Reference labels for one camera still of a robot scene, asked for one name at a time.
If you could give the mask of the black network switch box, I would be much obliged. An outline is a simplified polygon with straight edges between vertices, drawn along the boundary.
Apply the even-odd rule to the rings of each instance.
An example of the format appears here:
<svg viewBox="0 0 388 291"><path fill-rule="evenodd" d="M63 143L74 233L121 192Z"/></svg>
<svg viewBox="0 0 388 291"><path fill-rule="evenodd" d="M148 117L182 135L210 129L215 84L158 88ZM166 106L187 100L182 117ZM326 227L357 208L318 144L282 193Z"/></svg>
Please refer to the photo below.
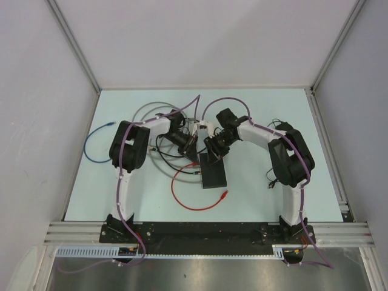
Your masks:
<svg viewBox="0 0 388 291"><path fill-rule="evenodd" d="M199 155L199 164L201 168L201 182L203 189L207 190L227 186L225 167L220 169L209 166L207 164L206 153L201 153Z"/></svg>

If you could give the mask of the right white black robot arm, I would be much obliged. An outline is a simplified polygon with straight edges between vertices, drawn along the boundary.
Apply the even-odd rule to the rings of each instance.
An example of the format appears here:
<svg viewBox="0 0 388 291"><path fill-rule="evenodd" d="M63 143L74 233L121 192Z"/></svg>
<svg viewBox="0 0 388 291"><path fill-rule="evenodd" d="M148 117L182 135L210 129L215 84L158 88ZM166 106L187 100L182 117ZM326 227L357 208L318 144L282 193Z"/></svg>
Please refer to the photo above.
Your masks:
<svg viewBox="0 0 388 291"><path fill-rule="evenodd" d="M272 170L283 187L283 210L279 217L279 235L294 243L307 231L304 190L311 179L315 161L300 131L291 125L270 129L256 124L250 116L237 117L227 108L216 116L222 130L204 139L209 161L214 164L229 153L237 141L247 141L268 151Z"/></svg>

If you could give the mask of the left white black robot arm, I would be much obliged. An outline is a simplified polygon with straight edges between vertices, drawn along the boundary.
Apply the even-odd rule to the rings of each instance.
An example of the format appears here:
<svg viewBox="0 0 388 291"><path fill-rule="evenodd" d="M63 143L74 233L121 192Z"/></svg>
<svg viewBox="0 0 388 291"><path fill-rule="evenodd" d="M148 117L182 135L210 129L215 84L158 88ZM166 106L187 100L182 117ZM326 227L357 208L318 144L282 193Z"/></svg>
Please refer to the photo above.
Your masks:
<svg viewBox="0 0 388 291"><path fill-rule="evenodd" d="M122 121L110 146L109 157L116 171L116 202L110 216L119 221L113 228L113 236L120 242L133 238L134 228L126 223L135 213L130 202L133 196L133 180L146 160L149 141L164 137L178 147L178 153L192 162L198 162L196 131L184 133L186 124L179 110L159 114L142 122Z"/></svg>

